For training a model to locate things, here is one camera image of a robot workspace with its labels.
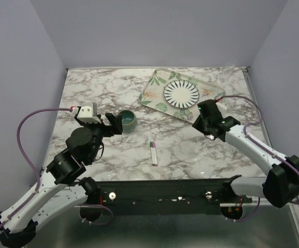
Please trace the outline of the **floral leaf tray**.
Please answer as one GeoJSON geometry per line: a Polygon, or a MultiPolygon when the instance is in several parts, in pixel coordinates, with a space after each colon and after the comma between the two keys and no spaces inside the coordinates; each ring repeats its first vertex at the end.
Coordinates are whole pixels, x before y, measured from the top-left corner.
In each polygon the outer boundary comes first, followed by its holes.
{"type": "Polygon", "coordinates": [[[194,123],[197,104],[217,99],[225,90],[214,84],[165,68],[155,69],[139,95],[140,104],[175,118],[194,123]]]}

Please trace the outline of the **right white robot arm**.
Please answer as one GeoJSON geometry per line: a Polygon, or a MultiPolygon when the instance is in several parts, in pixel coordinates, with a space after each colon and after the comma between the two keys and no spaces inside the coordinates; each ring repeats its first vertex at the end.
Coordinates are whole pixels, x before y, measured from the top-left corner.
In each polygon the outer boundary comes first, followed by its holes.
{"type": "Polygon", "coordinates": [[[246,131],[235,118],[223,117],[216,100],[198,103],[199,116],[193,128],[207,138],[219,138],[247,156],[265,174],[264,177],[234,176],[225,182],[222,198],[231,203],[240,196],[265,198],[282,208],[299,197],[299,158],[288,157],[272,149],[246,131]]]}

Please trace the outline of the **green ceramic mug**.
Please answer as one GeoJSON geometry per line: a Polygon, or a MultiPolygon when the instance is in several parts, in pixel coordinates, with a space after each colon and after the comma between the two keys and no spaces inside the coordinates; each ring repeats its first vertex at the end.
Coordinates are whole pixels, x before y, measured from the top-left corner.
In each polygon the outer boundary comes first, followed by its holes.
{"type": "Polygon", "coordinates": [[[119,112],[122,117],[123,133],[131,133],[137,126],[136,115],[130,110],[123,110],[119,112]]]}

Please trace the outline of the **white pen green tip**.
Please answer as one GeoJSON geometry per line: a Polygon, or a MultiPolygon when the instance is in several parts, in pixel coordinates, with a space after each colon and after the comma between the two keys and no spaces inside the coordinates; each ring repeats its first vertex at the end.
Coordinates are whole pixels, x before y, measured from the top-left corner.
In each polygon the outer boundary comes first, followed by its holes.
{"type": "Polygon", "coordinates": [[[151,162],[152,162],[152,166],[155,166],[155,157],[154,157],[153,147],[151,147],[150,150],[151,150],[151,162]]]}

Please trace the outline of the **striped blue white plate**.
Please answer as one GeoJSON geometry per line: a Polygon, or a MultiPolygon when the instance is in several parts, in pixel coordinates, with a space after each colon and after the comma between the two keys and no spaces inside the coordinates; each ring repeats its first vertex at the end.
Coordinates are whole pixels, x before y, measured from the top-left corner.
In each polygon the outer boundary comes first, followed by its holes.
{"type": "Polygon", "coordinates": [[[187,109],[198,102],[200,94],[195,84],[187,80],[174,80],[164,87],[163,96],[169,105],[187,109]]]}

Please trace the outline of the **clear glass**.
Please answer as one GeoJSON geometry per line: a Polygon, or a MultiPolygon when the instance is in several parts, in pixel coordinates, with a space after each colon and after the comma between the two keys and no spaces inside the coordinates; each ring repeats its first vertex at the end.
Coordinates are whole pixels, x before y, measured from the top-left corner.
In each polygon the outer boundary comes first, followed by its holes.
{"type": "Polygon", "coordinates": [[[235,60],[234,59],[228,60],[225,63],[224,68],[222,69],[218,79],[222,83],[227,82],[229,80],[229,78],[231,77],[231,75],[233,74],[234,69],[235,69],[235,60]]]}

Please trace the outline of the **white pen pink tip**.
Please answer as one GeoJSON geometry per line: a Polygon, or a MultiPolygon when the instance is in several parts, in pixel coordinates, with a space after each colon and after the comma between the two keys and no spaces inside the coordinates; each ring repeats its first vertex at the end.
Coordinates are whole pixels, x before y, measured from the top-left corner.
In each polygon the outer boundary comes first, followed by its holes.
{"type": "Polygon", "coordinates": [[[157,154],[156,154],[156,148],[153,148],[153,157],[154,157],[155,166],[158,166],[158,158],[157,158],[157,154]]]}

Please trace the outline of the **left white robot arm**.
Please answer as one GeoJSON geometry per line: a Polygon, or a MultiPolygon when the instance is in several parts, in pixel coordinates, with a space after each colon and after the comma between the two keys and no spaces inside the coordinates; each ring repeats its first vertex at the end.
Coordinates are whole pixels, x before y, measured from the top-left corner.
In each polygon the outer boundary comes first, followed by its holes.
{"type": "Polygon", "coordinates": [[[4,247],[24,247],[49,219],[82,204],[102,208],[101,189],[91,177],[80,178],[86,166],[103,152],[103,138],[121,135],[122,117],[107,113],[109,125],[100,115],[91,121],[81,112],[75,114],[80,127],[66,139],[66,149],[58,153],[37,175],[37,182],[13,206],[0,212],[0,242],[4,247]]]}

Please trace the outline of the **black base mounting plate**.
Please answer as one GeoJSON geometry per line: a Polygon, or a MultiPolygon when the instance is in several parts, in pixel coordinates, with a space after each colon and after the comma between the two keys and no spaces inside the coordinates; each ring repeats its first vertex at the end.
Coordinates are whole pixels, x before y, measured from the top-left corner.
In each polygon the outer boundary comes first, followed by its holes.
{"type": "Polygon", "coordinates": [[[220,215],[221,205],[251,203],[225,188],[227,179],[99,181],[99,189],[85,197],[87,204],[103,204],[114,215],[220,215]]]}

